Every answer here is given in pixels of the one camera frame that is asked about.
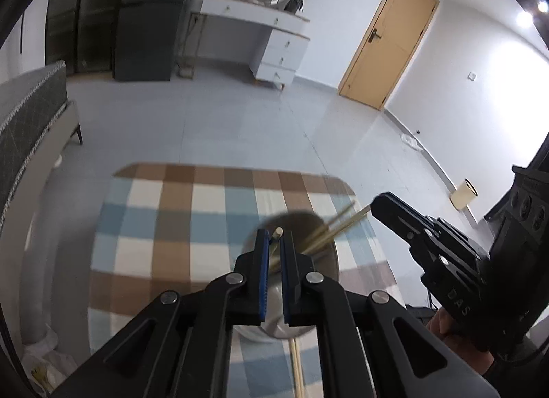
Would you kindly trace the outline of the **person's right hand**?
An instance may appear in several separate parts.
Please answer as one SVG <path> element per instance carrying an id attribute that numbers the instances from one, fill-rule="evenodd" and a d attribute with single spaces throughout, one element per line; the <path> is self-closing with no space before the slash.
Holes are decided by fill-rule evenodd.
<path id="1" fill-rule="evenodd" d="M 426 324 L 426 328 L 463 359 L 476 373 L 484 375 L 494 362 L 490 352 L 480 352 L 463 336 L 451 315 L 440 308 Z"/>

